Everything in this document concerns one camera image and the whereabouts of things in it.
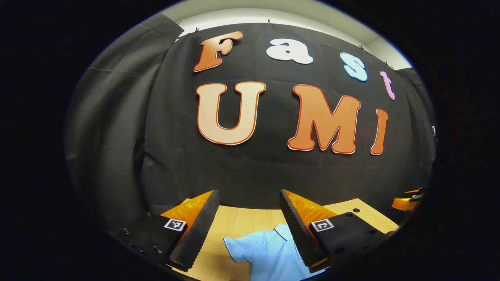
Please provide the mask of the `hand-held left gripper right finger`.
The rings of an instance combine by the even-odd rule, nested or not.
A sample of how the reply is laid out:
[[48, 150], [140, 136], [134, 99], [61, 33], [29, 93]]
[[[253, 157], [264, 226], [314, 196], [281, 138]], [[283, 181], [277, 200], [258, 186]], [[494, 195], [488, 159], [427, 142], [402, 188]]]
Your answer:
[[311, 273], [345, 267], [388, 240], [354, 212], [332, 212], [298, 194], [280, 191], [280, 208]]

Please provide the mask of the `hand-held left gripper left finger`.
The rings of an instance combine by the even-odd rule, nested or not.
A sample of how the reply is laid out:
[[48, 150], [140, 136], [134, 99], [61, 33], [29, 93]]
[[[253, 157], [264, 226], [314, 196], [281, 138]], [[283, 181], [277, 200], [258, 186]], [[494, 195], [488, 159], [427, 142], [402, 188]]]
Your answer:
[[204, 245], [219, 205], [218, 191], [211, 190], [160, 215], [147, 212], [110, 235], [150, 263], [187, 272]]

